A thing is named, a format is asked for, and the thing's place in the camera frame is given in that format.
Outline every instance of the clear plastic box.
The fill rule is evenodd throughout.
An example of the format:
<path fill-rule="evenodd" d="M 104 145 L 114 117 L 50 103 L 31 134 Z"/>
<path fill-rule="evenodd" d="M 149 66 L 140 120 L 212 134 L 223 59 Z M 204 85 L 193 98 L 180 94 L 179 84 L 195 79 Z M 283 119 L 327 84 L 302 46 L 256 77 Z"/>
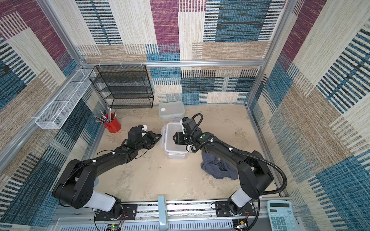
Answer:
<path fill-rule="evenodd" d="M 158 111 L 162 121 L 173 121 L 175 117 L 183 118 L 185 116 L 185 107 L 182 101 L 160 103 Z"/>
<path fill-rule="evenodd" d="M 161 130 L 163 138 L 161 146 L 164 148 L 169 159 L 186 159 L 188 157 L 188 151 L 185 149 L 186 145 L 177 145 L 173 140 L 176 132 L 182 132 L 180 122 L 169 122 L 163 126 Z"/>

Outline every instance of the patterned wall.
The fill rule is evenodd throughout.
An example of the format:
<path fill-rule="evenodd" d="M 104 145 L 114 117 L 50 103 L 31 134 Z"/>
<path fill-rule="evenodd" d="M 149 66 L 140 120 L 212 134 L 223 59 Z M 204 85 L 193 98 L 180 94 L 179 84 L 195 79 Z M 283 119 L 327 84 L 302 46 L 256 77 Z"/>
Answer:
<path fill-rule="evenodd" d="M 370 230 L 370 1 L 299 0 L 251 104 L 307 230 Z"/>
<path fill-rule="evenodd" d="M 35 0 L 0 5 L 2 150 L 77 65 Z"/>
<path fill-rule="evenodd" d="M 0 150 L 77 67 L 35 0 L 0 0 Z M 103 109 L 89 88 L 60 130 L 38 128 L 0 175 L 0 230 L 43 230 L 67 162 L 86 158 Z"/>
<path fill-rule="evenodd" d="M 285 0 L 50 0 L 88 62 L 263 59 Z"/>
<path fill-rule="evenodd" d="M 67 163 L 86 159 L 104 110 L 90 86 L 60 130 L 38 128 L 0 175 L 0 229 L 46 230 L 58 200 L 52 190 Z"/>
<path fill-rule="evenodd" d="M 185 105 L 245 103 L 259 68 L 148 68 L 154 105 L 173 101 L 183 101 Z"/>

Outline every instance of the metal mesh basket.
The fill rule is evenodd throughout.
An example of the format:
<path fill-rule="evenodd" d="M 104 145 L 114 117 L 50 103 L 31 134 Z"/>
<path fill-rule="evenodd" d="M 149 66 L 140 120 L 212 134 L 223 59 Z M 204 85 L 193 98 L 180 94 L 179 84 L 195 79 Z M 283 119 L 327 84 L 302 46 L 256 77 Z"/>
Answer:
<path fill-rule="evenodd" d="M 35 123 L 42 129 L 60 129 L 90 86 L 89 74 L 95 75 L 92 69 L 78 70 Z"/>

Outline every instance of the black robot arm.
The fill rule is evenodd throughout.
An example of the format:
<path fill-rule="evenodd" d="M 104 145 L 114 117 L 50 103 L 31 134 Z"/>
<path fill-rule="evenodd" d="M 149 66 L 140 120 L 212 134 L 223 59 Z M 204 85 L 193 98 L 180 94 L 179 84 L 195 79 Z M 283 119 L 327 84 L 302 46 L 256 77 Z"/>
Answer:
<path fill-rule="evenodd" d="M 96 197 L 108 197 L 94 191 L 94 180 L 102 173 L 132 161 L 141 149 L 151 149 L 161 138 L 161 134 L 144 131 L 143 125 L 133 127 L 128 133 L 128 138 L 114 151 L 89 160 L 70 161 L 53 189 L 53 197 L 66 204 L 81 208 L 89 206 L 90 200 Z M 111 196 L 112 204 L 103 205 L 99 209 L 109 213 L 112 217 L 121 215 L 121 200 Z"/>
<path fill-rule="evenodd" d="M 194 118 L 200 116 L 198 123 Z M 287 186 L 287 178 L 284 172 L 275 164 L 265 160 L 262 155 L 239 150 L 219 140 L 209 132 L 202 132 L 199 128 L 203 115 L 198 113 L 191 119 L 184 117 L 181 121 L 183 132 L 177 132 L 174 136 L 176 144 L 186 144 L 186 149 L 196 153 L 198 150 L 214 154 L 217 157 L 234 165 L 238 170 L 240 188 L 228 199 L 230 212 L 239 215 L 244 211 L 244 205 L 251 200 L 259 200 L 261 195 L 282 192 Z M 268 167 L 270 165 L 282 176 L 283 184 L 277 190 L 265 191 L 274 177 Z"/>

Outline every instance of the gray cloth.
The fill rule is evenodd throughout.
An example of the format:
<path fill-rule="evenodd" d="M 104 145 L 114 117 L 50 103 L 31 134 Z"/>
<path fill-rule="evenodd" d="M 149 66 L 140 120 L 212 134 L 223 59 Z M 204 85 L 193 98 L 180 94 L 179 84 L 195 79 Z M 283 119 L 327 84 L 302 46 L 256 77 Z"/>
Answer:
<path fill-rule="evenodd" d="M 218 157 L 215 155 L 203 151 L 202 158 L 201 168 L 214 178 L 223 179 L 224 177 L 230 177 L 233 180 L 238 178 L 237 170 L 226 161 L 218 160 Z"/>

